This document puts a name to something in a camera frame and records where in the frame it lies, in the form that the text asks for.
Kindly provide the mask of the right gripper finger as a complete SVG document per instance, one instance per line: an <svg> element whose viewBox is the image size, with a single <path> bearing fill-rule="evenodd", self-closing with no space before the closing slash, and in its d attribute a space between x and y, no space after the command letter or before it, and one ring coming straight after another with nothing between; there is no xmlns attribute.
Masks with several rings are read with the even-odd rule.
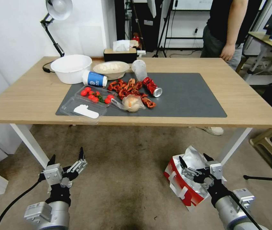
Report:
<svg viewBox="0 0 272 230"><path fill-rule="evenodd" d="M214 164L214 159L212 157L208 156L205 153L203 153L203 156L204 156L204 158L206 160L206 162L205 162L206 166L210 166L211 164Z"/></svg>
<svg viewBox="0 0 272 230"><path fill-rule="evenodd" d="M180 161L180 166L182 169L181 175L185 176L186 178L190 180L194 180L194 177L197 177L199 175L199 173L196 170L189 168L187 166L187 164L185 163L185 161L183 160L181 156L179 156L179 161Z"/></svg>

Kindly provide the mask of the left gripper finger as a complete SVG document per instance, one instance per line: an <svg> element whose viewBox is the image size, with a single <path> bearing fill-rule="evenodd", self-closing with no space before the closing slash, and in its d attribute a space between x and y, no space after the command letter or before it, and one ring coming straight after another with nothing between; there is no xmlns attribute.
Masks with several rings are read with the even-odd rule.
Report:
<svg viewBox="0 0 272 230"><path fill-rule="evenodd" d="M85 159L83 147L80 147L79 159L67 170L67 173L77 172L78 174L80 174L85 169L87 164L88 163Z"/></svg>
<svg viewBox="0 0 272 230"><path fill-rule="evenodd" d="M48 166L50 166L50 165L55 164L55 160L56 160L56 155L55 155L55 154L53 154L53 155L52 155L52 157L50 158L50 160L48 161L48 163L47 163L47 166L46 166L46 167L48 167Z"/></svg>

